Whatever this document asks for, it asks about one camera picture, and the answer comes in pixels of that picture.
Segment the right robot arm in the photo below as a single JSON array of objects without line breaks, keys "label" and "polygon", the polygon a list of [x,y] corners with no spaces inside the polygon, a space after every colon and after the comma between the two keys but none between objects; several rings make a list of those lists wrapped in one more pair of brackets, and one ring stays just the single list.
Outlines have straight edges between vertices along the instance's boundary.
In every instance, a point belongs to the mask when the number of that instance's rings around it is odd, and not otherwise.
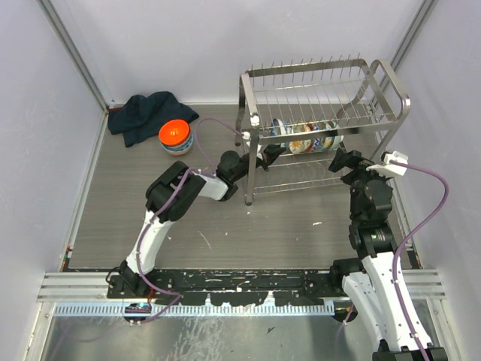
[{"label": "right robot arm", "polygon": [[410,168],[408,158],[385,152],[382,163],[357,150],[341,148],[328,167],[349,186],[349,241],[357,256],[335,260],[329,285],[338,296],[348,296],[373,344],[374,360],[446,360],[447,352],[433,344],[410,297],[401,269],[404,243],[397,243],[388,222],[393,189],[388,182]]}]

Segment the orange floral back bowl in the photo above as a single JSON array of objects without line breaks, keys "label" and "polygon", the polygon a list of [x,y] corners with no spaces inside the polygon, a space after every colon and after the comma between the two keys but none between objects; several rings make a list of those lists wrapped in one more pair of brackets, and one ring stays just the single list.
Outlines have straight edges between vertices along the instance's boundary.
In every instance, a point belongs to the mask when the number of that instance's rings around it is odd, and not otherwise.
[{"label": "orange floral back bowl", "polygon": [[[292,134],[298,134],[302,132],[310,132],[311,129],[306,124],[299,124],[292,127]],[[306,153],[312,144],[311,139],[301,139],[289,142],[289,150],[292,154]]]}]

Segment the plain orange bowl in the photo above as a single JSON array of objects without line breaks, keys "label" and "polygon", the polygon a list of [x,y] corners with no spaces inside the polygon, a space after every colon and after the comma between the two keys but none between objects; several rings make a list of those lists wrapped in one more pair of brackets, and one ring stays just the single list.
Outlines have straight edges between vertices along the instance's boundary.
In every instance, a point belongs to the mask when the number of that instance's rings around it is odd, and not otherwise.
[{"label": "plain orange bowl", "polygon": [[159,130],[159,140],[168,147],[176,147],[190,136],[190,126],[185,120],[175,119],[164,124]]}]

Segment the stainless steel dish rack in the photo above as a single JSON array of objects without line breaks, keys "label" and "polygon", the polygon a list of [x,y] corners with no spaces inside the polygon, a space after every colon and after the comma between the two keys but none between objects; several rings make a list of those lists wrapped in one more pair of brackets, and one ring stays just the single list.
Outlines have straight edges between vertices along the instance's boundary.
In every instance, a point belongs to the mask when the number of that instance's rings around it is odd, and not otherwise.
[{"label": "stainless steel dish rack", "polygon": [[[286,148],[285,153],[262,172],[249,167],[245,202],[255,196],[337,184],[341,173],[332,173],[328,164],[335,150],[292,154],[289,142],[342,135],[340,147],[368,143],[365,157],[375,160],[401,127],[411,109],[405,86],[391,64],[383,59],[366,62],[360,57],[321,59],[295,63],[262,65],[240,75],[238,113],[235,127],[251,134],[250,152],[241,135],[235,139],[254,160],[256,146],[269,144]],[[271,136],[271,122],[281,119],[293,126],[326,120],[339,129]]]}]

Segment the blue white floral bowl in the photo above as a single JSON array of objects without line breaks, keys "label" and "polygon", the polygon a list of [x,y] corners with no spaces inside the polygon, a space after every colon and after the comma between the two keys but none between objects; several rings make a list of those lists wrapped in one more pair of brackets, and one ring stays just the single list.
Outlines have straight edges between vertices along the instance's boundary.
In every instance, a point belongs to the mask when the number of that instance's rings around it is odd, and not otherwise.
[{"label": "blue white floral bowl", "polygon": [[184,148],[184,147],[192,147],[193,141],[194,141],[193,135],[190,134],[189,137],[183,143],[175,145],[175,146],[168,146],[168,145],[162,143],[162,148],[164,149],[165,147],[170,147],[170,148],[173,148],[173,149],[176,149],[176,148],[179,149],[179,148]]}]

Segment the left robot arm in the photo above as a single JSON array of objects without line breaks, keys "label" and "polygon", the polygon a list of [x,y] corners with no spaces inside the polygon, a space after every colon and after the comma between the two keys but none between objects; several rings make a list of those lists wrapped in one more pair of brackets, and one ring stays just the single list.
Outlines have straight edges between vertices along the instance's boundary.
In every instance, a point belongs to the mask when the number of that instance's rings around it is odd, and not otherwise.
[{"label": "left robot arm", "polygon": [[124,290],[134,298],[144,297],[150,288],[174,295],[173,291],[161,290],[150,276],[169,229],[187,213],[198,197],[228,201],[238,190],[236,182],[248,175],[250,165],[267,171],[285,151],[281,145],[270,144],[250,162],[249,155],[240,156],[236,151],[228,150],[221,155],[212,175],[202,174],[181,161],[167,168],[147,188],[142,229],[131,253],[118,267]]}]

